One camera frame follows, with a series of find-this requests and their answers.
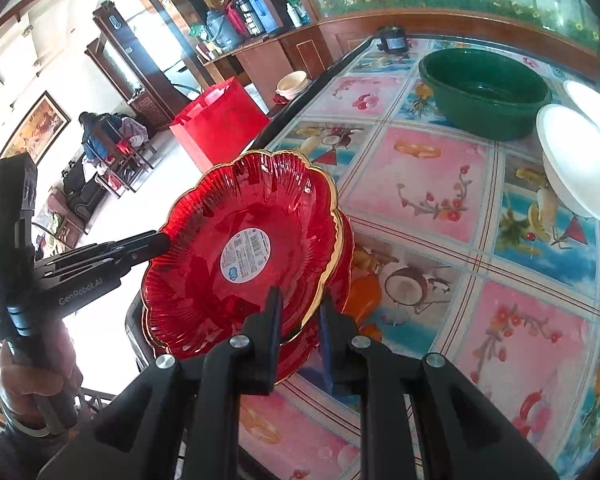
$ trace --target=blue thermos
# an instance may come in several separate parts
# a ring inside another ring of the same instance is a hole
[[[276,20],[267,9],[267,4],[264,0],[250,0],[253,9],[256,11],[262,26],[267,32],[272,32],[278,28]]]
[[[207,41],[213,41],[224,51],[233,50],[243,42],[229,18],[215,9],[206,14],[206,33]]]

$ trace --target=red glass plate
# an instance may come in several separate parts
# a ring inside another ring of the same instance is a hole
[[[354,247],[353,230],[351,229],[349,219],[343,212],[340,212],[340,219],[342,220],[342,232],[344,234],[342,255],[338,261],[338,266],[327,280],[326,285],[326,288],[331,291],[331,297],[338,312],[344,310],[351,287],[351,263],[353,261]],[[311,352],[318,346],[319,342],[320,322],[318,312],[316,312],[296,338],[280,347],[276,382],[284,381],[296,373],[309,358]]]
[[[331,177],[301,153],[253,150],[205,174],[162,231],[142,280],[146,335],[179,358],[208,352],[283,295],[282,333],[305,326],[342,252]]]

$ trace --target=green plastic basin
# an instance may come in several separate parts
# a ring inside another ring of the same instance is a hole
[[[492,140],[513,140],[533,131],[551,90],[529,67],[500,54],[471,48],[432,52],[420,76],[436,105],[456,127]]]

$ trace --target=blue jacket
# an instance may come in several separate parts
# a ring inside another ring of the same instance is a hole
[[[122,140],[118,130],[122,127],[122,119],[111,114],[102,114],[98,116],[98,121],[102,124],[103,131],[107,134],[113,143],[117,144]],[[86,124],[84,127],[84,135],[82,136],[82,147],[84,155],[90,162],[97,162],[100,158],[107,158],[109,151],[104,144],[93,135],[96,124]]]

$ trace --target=screw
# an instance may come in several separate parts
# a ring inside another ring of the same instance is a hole
[[[356,348],[369,348],[371,346],[371,339],[364,335],[357,335],[351,340],[351,344]]]
[[[249,344],[250,340],[244,334],[234,335],[229,339],[229,344],[234,348],[244,348]]]
[[[174,364],[176,364],[176,358],[171,354],[158,356],[158,358],[155,360],[155,365],[163,370],[171,368]]]
[[[427,364],[432,368],[442,368],[445,365],[445,358],[440,354],[429,354],[426,358]]]

